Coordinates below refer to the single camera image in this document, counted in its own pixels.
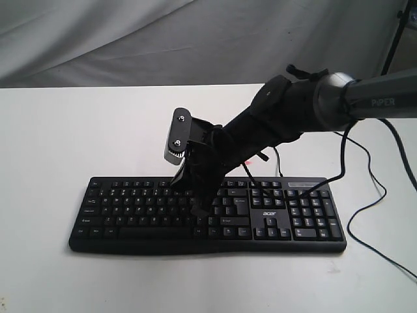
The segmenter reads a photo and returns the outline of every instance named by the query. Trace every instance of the keyboard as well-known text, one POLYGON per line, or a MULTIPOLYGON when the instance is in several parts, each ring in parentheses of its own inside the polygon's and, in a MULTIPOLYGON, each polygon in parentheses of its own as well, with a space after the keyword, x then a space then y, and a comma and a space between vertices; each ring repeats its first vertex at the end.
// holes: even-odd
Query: keyboard
POLYGON ((255 179, 269 196, 247 177, 226 177, 210 215, 197 218, 192 190, 171 190, 171 177, 93 177, 70 248, 132 255, 345 250, 329 186, 299 197, 324 178, 255 179))

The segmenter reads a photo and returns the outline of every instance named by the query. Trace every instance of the white table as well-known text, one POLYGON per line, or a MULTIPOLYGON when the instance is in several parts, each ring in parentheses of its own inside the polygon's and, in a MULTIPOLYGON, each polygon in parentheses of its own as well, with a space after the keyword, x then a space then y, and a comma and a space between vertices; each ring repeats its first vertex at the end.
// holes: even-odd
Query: white table
MULTIPOLYGON (((0 89, 0 312, 415 312, 416 285, 347 236, 340 256, 78 254, 68 236, 92 176, 173 175, 163 158, 176 107, 225 124, 260 85, 0 89)), ((417 123, 395 120, 417 172, 417 123)), ((417 271, 417 195, 388 129, 363 121, 388 197, 352 225, 362 239, 417 271)), ((279 146, 285 175, 339 172, 334 134, 279 146)), ((275 158, 253 158, 273 175, 275 158)), ((343 227, 377 198, 366 155, 348 144, 347 175, 331 188, 343 227)), ((245 175, 239 168, 230 175, 245 175)))

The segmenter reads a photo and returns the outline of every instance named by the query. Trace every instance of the white backdrop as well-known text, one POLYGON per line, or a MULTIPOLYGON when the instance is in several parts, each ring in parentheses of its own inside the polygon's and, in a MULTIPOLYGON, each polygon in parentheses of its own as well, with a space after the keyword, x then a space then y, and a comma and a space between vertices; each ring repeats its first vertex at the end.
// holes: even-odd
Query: white backdrop
POLYGON ((405 0, 3 0, 0 85, 258 83, 288 63, 377 75, 405 0))

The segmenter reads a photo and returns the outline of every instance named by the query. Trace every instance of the spacebar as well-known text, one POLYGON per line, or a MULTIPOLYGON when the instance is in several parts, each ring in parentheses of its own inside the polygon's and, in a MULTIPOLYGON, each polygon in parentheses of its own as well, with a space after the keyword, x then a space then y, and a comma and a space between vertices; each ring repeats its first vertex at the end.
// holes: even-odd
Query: spacebar
POLYGON ((174 227, 122 227, 119 232, 119 239, 172 239, 190 238, 189 228, 174 227))

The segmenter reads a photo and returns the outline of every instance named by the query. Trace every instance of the robotic arm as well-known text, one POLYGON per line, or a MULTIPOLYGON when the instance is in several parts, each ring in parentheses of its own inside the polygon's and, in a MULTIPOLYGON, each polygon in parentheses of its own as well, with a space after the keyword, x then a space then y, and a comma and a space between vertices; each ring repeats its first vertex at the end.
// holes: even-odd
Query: robotic arm
POLYGON ((417 70, 355 80, 327 70, 309 74, 293 65, 291 82, 276 76, 227 125, 212 125, 184 108, 173 114, 165 159, 179 165, 171 187, 192 189, 192 213, 205 216, 223 178, 266 147, 293 142, 304 132, 345 130, 365 118, 417 117, 417 70))

